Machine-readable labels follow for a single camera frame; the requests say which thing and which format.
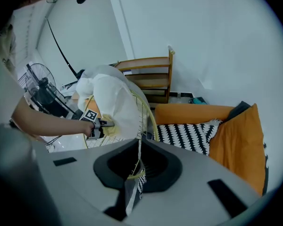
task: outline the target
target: tile floor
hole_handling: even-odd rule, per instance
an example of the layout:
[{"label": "tile floor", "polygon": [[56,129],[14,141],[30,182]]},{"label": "tile floor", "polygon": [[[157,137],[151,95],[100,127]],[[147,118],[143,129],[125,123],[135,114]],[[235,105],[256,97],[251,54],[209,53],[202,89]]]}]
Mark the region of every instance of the tile floor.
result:
[{"label": "tile floor", "polygon": [[[190,100],[189,97],[181,97],[181,98],[170,97],[169,103],[188,103],[189,100]],[[71,109],[73,109],[74,111],[75,109],[77,109],[77,105],[73,103],[72,100],[69,100],[67,102],[67,105],[70,106]],[[71,119],[72,115],[73,113],[69,113],[66,118]],[[52,145],[48,146],[47,149],[50,153],[81,150],[81,149],[86,149],[86,145],[88,148],[93,148],[122,140],[119,137],[112,137],[112,138],[104,137],[98,140],[87,140],[85,143],[84,136],[85,135],[83,134],[62,136],[59,139],[57,139]],[[43,139],[47,142],[53,140],[54,138],[55,137],[43,137]]]}]

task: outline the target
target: patterned cushion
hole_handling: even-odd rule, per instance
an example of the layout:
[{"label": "patterned cushion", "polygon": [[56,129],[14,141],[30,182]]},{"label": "patterned cushion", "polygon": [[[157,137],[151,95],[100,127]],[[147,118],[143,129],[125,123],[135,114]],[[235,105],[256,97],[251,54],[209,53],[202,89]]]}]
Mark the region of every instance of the patterned cushion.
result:
[{"label": "patterned cushion", "polygon": [[217,133],[219,124],[157,125],[161,142],[209,155],[209,141]]}]

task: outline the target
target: orange sofa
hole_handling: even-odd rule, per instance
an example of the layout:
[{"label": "orange sofa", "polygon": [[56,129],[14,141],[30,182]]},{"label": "orange sofa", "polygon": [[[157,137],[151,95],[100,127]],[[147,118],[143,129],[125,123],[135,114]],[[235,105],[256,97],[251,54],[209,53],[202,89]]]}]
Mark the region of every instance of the orange sofa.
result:
[{"label": "orange sofa", "polygon": [[[196,104],[159,104],[156,123],[198,124],[225,121],[234,107]],[[259,195],[265,183],[263,132],[257,105],[222,123],[210,141],[209,157],[248,182]]]}]

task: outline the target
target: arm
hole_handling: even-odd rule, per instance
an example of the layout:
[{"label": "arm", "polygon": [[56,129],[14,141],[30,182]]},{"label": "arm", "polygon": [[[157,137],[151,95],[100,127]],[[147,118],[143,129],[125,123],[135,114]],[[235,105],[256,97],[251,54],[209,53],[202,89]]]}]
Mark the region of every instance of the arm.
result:
[{"label": "arm", "polygon": [[31,109],[25,98],[18,103],[12,120],[24,132],[38,136],[61,136],[84,133],[91,135],[92,122],[62,119]]}]

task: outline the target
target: teal object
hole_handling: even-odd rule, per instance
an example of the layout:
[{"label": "teal object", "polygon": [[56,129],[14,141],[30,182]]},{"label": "teal object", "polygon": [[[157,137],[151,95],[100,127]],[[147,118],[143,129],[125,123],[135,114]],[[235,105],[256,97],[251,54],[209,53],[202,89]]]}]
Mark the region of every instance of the teal object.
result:
[{"label": "teal object", "polygon": [[194,104],[199,104],[199,105],[206,105],[207,103],[205,102],[201,102],[198,98],[194,98],[193,99],[193,103]]}]

